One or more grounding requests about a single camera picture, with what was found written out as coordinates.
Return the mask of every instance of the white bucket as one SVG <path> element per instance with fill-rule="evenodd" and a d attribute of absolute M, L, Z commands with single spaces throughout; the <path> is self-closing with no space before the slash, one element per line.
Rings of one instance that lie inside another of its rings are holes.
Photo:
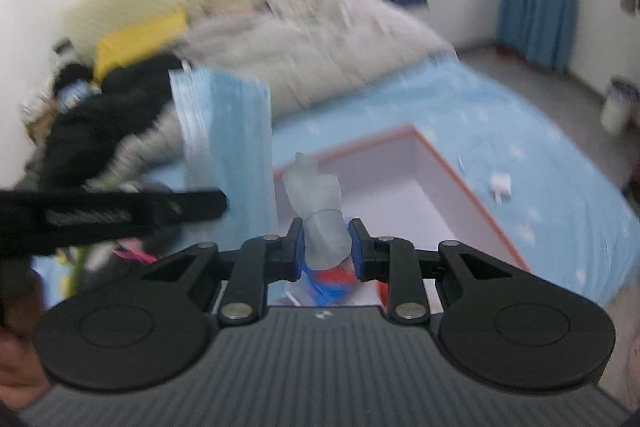
<path fill-rule="evenodd" d="M 611 136 L 620 136 L 631 118 L 636 105 L 637 91 L 622 82 L 613 82 L 609 96 L 602 108 L 600 123 Z"/>

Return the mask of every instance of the gray floor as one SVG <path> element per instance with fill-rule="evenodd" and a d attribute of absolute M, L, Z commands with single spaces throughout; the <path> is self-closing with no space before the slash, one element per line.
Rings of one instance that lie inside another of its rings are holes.
<path fill-rule="evenodd" d="M 462 52 L 460 60 L 514 90 L 546 113 L 617 186 L 640 160 L 640 129 L 630 126 L 620 138 L 600 126 L 602 99 L 574 78 L 529 68 L 515 57 L 483 48 Z"/>

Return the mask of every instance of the trash bin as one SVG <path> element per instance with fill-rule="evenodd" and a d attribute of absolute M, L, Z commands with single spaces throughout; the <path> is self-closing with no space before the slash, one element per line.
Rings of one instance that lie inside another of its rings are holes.
<path fill-rule="evenodd" d="M 611 136 L 622 134 L 639 97 L 638 88 L 628 78 L 614 76 L 600 115 L 604 130 Z"/>

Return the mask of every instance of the gray ribbed surface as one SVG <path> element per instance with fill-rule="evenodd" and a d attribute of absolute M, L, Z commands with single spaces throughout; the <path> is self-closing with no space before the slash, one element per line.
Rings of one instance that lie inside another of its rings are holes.
<path fill-rule="evenodd" d="M 626 413 L 596 388 L 500 393 L 452 369 L 430 335 L 378 309 L 271 309 L 223 331 L 174 381 L 125 396 L 58 387 L 23 412 L 33 427 L 613 427 Z"/>

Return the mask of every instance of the blue face mask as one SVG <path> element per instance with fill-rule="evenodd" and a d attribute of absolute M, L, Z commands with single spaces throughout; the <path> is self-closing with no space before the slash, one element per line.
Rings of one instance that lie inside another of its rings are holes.
<path fill-rule="evenodd" d="M 277 233 L 268 87 L 209 69 L 170 76 L 184 135 L 185 189 L 217 187 L 229 201 L 222 219 L 190 225 L 185 239 L 232 250 Z"/>

